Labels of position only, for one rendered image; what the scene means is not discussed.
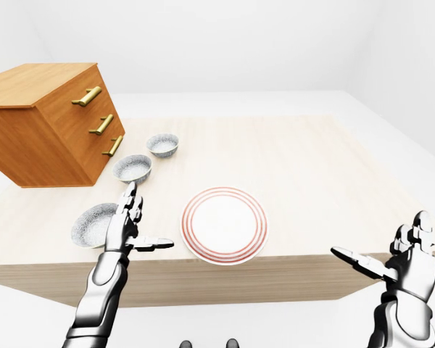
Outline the wooden cabinet with drawers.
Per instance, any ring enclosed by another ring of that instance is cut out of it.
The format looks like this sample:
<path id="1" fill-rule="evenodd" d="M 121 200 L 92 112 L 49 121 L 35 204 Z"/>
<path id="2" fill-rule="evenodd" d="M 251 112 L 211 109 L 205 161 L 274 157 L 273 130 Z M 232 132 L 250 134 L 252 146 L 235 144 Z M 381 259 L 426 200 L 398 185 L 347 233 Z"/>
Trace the wooden cabinet with drawers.
<path id="1" fill-rule="evenodd" d="M 36 104 L 94 65 L 30 63 L 0 73 L 0 171 L 18 186 L 92 186 Z"/>

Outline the white plate with red rings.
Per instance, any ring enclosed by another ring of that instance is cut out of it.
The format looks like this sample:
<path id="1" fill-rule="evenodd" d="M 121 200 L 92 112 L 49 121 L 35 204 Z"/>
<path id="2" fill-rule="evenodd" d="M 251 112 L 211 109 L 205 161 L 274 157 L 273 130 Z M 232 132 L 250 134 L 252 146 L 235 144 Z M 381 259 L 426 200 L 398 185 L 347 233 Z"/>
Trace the white plate with red rings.
<path id="1" fill-rule="evenodd" d="M 220 186 L 199 192 L 186 204 L 180 231 L 185 245 L 198 258 L 228 266 L 260 253 L 269 237 L 269 223 L 252 195 Z"/>

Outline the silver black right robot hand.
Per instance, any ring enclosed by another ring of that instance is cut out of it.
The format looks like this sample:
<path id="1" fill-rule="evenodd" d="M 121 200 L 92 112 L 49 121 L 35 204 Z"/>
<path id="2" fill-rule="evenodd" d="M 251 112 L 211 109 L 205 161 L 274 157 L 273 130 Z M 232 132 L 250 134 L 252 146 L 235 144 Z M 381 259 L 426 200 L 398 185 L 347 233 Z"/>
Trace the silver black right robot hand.
<path id="1" fill-rule="evenodd" d="M 411 226 L 401 225 L 390 244 L 391 257 L 385 262 L 334 246 L 331 252 L 357 272 L 386 282 L 388 291 L 400 290 L 427 302 L 435 286 L 433 228 L 427 211 L 414 217 Z"/>

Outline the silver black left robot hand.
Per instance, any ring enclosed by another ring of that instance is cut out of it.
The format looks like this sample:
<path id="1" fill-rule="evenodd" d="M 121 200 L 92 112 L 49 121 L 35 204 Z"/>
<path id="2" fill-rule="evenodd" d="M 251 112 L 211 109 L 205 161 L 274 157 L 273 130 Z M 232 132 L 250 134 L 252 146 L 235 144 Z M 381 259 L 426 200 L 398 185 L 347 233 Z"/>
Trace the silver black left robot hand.
<path id="1" fill-rule="evenodd" d="M 105 252 L 121 252 L 128 256 L 132 249 L 138 252 L 153 252 L 174 246 L 169 239 L 139 236 L 138 222 L 142 218 L 143 198 L 136 198 L 137 186 L 131 182 L 117 203 L 107 229 Z"/>

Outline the cabinet drawer, light wood front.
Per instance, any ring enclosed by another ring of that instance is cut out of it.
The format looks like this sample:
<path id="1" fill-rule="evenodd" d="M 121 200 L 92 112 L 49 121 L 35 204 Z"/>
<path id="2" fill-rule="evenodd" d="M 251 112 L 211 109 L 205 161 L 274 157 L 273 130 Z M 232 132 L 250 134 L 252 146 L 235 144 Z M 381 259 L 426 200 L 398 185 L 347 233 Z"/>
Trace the cabinet drawer, light wood front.
<path id="1" fill-rule="evenodd" d="M 88 88 L 101 88 L 99 93 L 85 107 L 73 104 L 73 100 L 80 100 L 87 94 Z M 39 100 L 38 110 L 52 123 L 66 120 L 79 120 L 88 115 L 100 112 L 99 117 L 107 115 L 110 109 L 110 98 L 99 69 L 96 65 L 83 71 L 64 85 Z"/>
<path id="2" fill-rule="evenodd" d="M 125 130 L 121 123 L 115 123 L 101 135 L 89 133 L 85 128 L 78 131 L 68 140 L 69 148 L 72 150 L 76 160 L 81 165 L 84 173 L 88 176 L 88 182 L 94 185 L 109 160 L 109 156 L 102 152 L 111 148 L 112 138 L 124 136 Z"/>
<path id="3" fill-rule="evenodd" d="M 114 140 L 124 134 L 114 105 L 108 99 L 95 99 L 86 107 L 64 101 L 47 111 L 57 133 L 74 155 L 85 160 L 89 154 L 107 152 Z M 113 115 L 113 119 L 102 134 L 90 133 L 105 122 L 102 118 Z"/>

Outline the grey patterned bowl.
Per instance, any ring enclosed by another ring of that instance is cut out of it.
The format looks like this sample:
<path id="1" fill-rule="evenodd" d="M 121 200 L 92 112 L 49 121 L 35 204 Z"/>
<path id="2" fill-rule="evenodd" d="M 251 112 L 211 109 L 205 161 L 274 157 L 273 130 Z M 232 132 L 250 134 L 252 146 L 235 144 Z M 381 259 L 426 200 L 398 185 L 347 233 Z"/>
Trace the grey patterned bowl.
<path id="1" fill-rule="evenodd" d="M 102 203 L 86 210 L 72 227 L 72 242 L 83 248 L 103 247 L 110 220 L 116 210 L 115 203 Z"/>
<path id="2" fill-rule="evenodd" d="M 143 183 L 152 171 L 152 160 L 142 154 L 134 154 L 120 159 L 112 168 L 112 174 L 123 183 Z"/>
<path id="3" fill-rule="evenodd" d="M 156 157 L 167 158 L 175 154 L 178 149 L 178 137 L 170 133 L 152 136 L 147 142 L 147 149 Z"/>

